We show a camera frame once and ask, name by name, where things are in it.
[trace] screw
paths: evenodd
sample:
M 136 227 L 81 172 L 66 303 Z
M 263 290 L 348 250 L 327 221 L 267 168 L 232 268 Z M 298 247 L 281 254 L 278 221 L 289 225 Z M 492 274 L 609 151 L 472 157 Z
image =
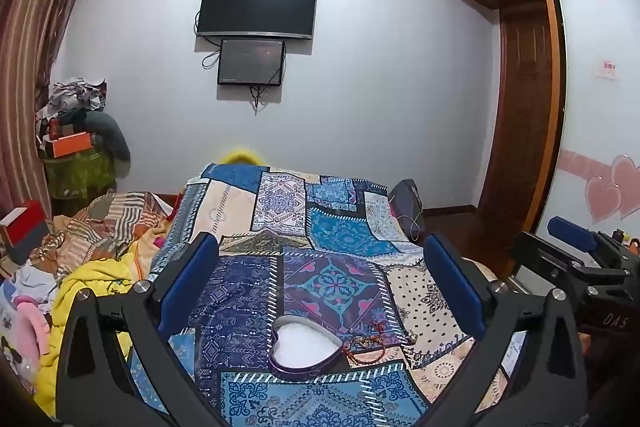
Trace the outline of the screw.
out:
M 78 299 L 79 301 L 84 301 L 85 299 L 88 299 L 89 295 L 91 295 L 92 293 L 93 292 L 89 288 L 82 288 L 78 290 L 78 293 L 76 293 L 76 299 Z
M 146 279 L 133 284 L 133 291 L 135 293 L 146 293 L 149 291 L 149 288 L 151 288 L 151 283 Z
M 560 288 L 553 288 L 551 290 L 551 295 L 556 301 L 564 301 L 566 299 L 566 293 L 564 293 Z
M 499 293 L 500 295 L 504 295 L 509 291 L 509 287 L 507 286 L 507 283 L 504 281 L 498 281 L 498 280 L 491 281 L 489 283 L 489 288 L 491 288 L 492 292 Z

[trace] yellow blanket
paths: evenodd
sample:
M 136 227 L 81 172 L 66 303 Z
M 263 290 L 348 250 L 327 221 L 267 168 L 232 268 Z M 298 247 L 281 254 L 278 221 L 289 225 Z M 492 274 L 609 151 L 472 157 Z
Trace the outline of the yellow blanket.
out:
M 122 256 L 119 261 L 104 259 L 91 261 L 68 275 L 60 286 L 58 296 L 51 309 L 53 325 L 49 339 L 49 352 L 40 357 L 40 371 L 36 379 L 36 403 L 49 416 L 56 414 L 56 374 L 58 358 L 65 332 L 66 320 L 71 311 L 76 293 L 82 288 L 91 288 L 97 296 L 126 293 L 138 279 L 129 270 L 134 266 L 135 248 Z M 131 348 L 129 333 L 118 333 L 120 347 L 125 356 Z

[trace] bed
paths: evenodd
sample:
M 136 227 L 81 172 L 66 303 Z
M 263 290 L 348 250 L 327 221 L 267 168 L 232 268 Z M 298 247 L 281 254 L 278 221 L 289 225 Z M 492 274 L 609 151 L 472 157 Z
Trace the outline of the bed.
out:
M 135 280 L 155 280 L 200 232 L 216 237 L 218 263 L 187 327 L 169 344 L 230 425 L 410 426 L 473 348 L 382 185 L 210 164 L 187 182 L 171 220 L 156 216 L 121 259 L 107 261 L 125 261 L 125 291 Z M 137 263 L 131 254 L 140 241 L 146 254 Z M 331 331 L 350 355 L 312 380 L 277 378 L 269 366 L 271 327 L 283 315 Z M 374 335 L 373 347 L 353 342 Z M 500 400 L 523 340 L 514 335 L 480 410 Z M 130 342 L 120 345 L 142 398 L 163 410 Z M 49 396 L 50 415 L 52 404 Z

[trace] pink plush toy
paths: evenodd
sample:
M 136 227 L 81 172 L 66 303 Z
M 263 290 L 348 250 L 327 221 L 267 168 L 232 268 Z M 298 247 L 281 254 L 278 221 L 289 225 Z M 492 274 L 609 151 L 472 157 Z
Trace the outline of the pink plush toy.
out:
M 20 355 L 30 361 L 32 371 L 40 367 L 40 356 L 49 352 L 50 328 L 42 312 L 29 298 L 16 298 L 14 340 Z

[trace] cable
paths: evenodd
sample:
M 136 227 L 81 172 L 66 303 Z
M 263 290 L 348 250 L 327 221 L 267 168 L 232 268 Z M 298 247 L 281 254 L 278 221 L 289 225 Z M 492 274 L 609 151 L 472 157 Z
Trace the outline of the cable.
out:
M 393 201 L 395 197 L 396 195 L 391 196 L 391 199 L 389 200 L 389 204 L 391 204 L 391 201 Z M 406 217 L 407 219 L 411 219 L 411 226 L 409 227 L 409 233 L 411 234 L 411 241 L 412 242 L 418 241 L 418 239 L 420 239 L 420 226 L 418 226 L 418 223 L 416 223 L 416 221 L 418 221 L 418 218 L 420 217 L 420 212 L 415 217 L 398 216 L 396 217 L 396 220 L 398 220 L 399 222 L 401 217 Z M 418 229 L 418 235 L 415 238 L 414 238 L 414 227 Z
M 216 60 L 214 60 L 210 64 L 205 64 L 205 60 L 207 60 L 208 58 L 213 57 L 214 55 L 217 55 Z M 214 51 L 213 53 L 210 53 L 209 55 L 207 55 L 206 57 L 204 57 L 202 59 L 202 67 L 205 70 L 210 70 L 211 68 L 213 68 L 213 66 L 215 66 L 218 63 L 219 60 L 220 60 L 220 50 Z
M 282 59 L 282 67 L 278 68 L 276 70 L 275 73 L 273 73 L 273 76 L 269 79 L 269 82 L 267 82 L 264 87 L 257 87 L 257 86 L 249 86 L 249 92 L 251 92 L 251 98 L 254 99 L 254 114 L 258 114 L 258 103 L 260 102 L 260 96 L 262 95 L 262 93 L 264 93 L 264 90 L 267 89 L 266 86 L 269 86 L 269 84 L 271 84 L 273 82 L 273 79 L 276 78 L 276 75 L 278 73 L 280 73 L 280 70 L 282 70 L 282 78 L 284 78 L 284 74 L 287 71 L 287 43 L 285 41 L 282 41 L 282 45 L 284 46 L 284 57 Z
M 220 47 L 220 44 L 216 44 L 214 41 L 210 41 L 209 38 L 205 35 L 198 35 L 198 21 L 200 20 L 200 12 L 196 13 L 196 16 L 193 18 L 193 34 L 196 37 L 202 37 L 209 44 L 213 44 L 214 46 Z

